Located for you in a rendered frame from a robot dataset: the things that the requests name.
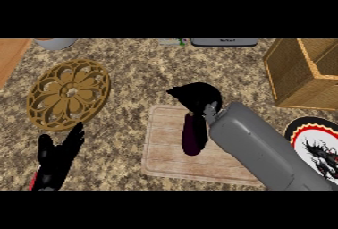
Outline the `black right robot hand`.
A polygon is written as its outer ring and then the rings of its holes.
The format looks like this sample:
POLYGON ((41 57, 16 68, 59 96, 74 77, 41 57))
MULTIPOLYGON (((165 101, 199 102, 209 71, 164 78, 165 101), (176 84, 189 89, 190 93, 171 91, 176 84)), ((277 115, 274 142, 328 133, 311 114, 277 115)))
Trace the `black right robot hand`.
POLYGON ((174 96, 183 106, 196 115, 204 115, 207 105, 217 103, 215 112, 221 109, 221 95, 218 89, 204 82, 195 82, 180 87, 173 87, 167 93, 174 96))

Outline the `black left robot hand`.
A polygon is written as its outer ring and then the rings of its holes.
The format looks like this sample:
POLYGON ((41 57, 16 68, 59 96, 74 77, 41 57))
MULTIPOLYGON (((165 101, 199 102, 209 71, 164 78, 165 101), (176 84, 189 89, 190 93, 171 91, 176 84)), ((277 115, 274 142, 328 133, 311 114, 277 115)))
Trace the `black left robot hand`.
POLYGON ((77 123, 60 145, 53 144, 47 134, 40 136, 37 154, 40 166, 31 179, 31 191, 57 191, 60 189, 83 143, 83 123, 77 123))

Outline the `dark purple eggplant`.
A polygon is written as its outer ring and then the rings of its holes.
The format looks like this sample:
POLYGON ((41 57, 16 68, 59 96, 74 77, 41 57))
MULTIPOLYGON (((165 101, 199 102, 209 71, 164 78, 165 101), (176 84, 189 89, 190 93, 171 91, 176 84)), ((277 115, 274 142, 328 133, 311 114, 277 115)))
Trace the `dark purple eggplant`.
POLYGON ((208 141, 205 118, 193 113, 184 116, 181 130, 181 150, 187 156, 196 156, 205 149, 208 141))

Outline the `pale wooden cutting board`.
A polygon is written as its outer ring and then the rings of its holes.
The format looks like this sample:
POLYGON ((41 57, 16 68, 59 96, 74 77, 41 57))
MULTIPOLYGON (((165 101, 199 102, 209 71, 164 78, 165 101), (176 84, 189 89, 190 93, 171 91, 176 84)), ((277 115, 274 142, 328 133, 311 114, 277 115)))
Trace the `pale wooden cutting board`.
POLYGON ((159 177, 261 186, 255 176, 212 140, 196 156, 183 153, 181 127, 186 114, 183 106, 150 107, 142 172, 159 177))

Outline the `square wicker basket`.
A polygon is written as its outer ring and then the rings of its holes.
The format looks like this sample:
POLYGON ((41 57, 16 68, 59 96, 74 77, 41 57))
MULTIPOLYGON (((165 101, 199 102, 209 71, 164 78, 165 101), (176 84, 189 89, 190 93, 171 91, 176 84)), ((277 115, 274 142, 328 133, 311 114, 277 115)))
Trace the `square wicker basket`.
POLYGON ((338 110, 338 38, 277 38, 263 60, 276 106, 338 110))

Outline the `brown wooden board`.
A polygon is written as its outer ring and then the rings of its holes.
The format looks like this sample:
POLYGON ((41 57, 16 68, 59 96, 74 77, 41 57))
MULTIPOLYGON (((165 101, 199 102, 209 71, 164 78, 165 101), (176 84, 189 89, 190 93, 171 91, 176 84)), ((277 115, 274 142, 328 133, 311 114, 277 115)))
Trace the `brown wooden board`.
POLYGON ((31 38, 0 38, 0 88, 31 46, 31 38))

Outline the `dark grey appliance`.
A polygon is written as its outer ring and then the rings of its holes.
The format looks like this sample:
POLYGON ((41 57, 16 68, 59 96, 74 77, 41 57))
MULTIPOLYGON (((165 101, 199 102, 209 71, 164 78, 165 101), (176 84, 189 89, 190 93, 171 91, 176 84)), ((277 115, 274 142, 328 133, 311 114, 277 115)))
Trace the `dark grey appliance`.
POLYGON ((254 47, 257 38, 193 38, 192 45, 196 47, 254 47))

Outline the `small green and white item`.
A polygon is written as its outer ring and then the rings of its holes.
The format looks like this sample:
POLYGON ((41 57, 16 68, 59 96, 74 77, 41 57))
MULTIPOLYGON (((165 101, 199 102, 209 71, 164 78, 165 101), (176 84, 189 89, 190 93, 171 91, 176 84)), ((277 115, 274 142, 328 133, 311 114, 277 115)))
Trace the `small green and white item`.
POLYGON ((162 46, 186 46, 187 38, 161 38, 158 44, 162 46))

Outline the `round wooden flower trivet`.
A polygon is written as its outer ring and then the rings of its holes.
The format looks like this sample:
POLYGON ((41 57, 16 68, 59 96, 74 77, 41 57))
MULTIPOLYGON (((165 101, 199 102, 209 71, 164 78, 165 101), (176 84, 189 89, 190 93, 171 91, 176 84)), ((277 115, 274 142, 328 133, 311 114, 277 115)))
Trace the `round wooden flower trivet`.
POLYGON ((26 114, 46 131, 66 131, 99 113, 111 91, 109 75, 99 62, 72 59, 47 70, 31 86, 26 114))

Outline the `round dragon print plate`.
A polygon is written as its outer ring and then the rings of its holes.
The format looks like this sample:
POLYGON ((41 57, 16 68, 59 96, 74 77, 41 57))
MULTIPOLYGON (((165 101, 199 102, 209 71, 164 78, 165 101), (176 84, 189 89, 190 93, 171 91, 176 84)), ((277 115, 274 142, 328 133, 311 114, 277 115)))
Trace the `round dragon print plate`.
POLYGON ((295 118, 286 125, 283 138, 311 169, 338 189, 338 123, 314 116, 295 118))

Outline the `grey round pot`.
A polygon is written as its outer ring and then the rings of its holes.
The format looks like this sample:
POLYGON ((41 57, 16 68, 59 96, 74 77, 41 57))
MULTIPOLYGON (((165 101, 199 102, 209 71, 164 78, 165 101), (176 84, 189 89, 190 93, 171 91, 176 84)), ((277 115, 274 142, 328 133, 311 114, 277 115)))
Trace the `grey round pot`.
POLYGON ((35 43, 47 50, 60 50, 75 43, 75 38, 52 38, 47 40, 35 39, 35 43))

